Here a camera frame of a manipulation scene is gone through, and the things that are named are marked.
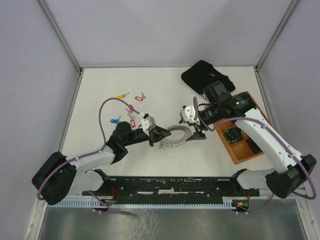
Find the metal disc with keyrings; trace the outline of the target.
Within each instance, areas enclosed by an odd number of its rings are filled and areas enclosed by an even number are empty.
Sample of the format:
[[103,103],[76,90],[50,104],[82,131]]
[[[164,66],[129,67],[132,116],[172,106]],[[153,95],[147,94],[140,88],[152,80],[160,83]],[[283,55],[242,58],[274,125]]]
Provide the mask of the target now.
[[163,138],[160,141],[159,149],[179,147],[186,143],[187,139],[192,136],[192,131],[183,125],[172,125],[167,128],[171,133],[170,136]]

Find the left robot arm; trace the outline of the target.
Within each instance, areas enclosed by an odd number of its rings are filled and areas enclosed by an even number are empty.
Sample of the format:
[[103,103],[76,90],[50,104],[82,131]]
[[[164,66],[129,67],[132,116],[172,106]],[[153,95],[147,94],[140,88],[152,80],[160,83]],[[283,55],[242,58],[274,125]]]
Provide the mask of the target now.
[[128,153],[126,146],[142,142],[149,142],[150,146],[153,146],[171,135],[169,130],[159,126],[155,126],[149,133],[151,135],[146,134],[142,128],[132,129],[128,122],[122,121],[117,124],[101,150],[71,159],[67,159],[59,151],[52,153],[31,180],[38,190],[37,198],[40,201],[45,200],[49,205],[55,205],[67,196],[81,168],[88,171],[103,164],[119,162]]

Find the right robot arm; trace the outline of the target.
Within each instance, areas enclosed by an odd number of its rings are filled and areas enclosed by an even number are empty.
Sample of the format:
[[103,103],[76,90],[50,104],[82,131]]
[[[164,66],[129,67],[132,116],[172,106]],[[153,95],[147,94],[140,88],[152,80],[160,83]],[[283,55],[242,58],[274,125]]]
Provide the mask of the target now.
[[270,169],[243,170],[229,183],[231,193],[240,196],[248,189],[268,188],[277,197],[285,199],[290,194],[296,194],[296,189],[308,182],[312,195],[305,195],[304,198],[314,200],[317,197],[311,180],[316,159],[311,154],[303,155],[285,141],[248,93],[232,95],[221,81],[207,86],[203,93],[211,104],[209,107],[199,110],[195,97],[192,105],[184,106],[180,111],[180,122],[195,129],[188,140],[205,139],[204,131],[215,131],[210,125],[218,127],[232,122],[253,140],[272,164]]

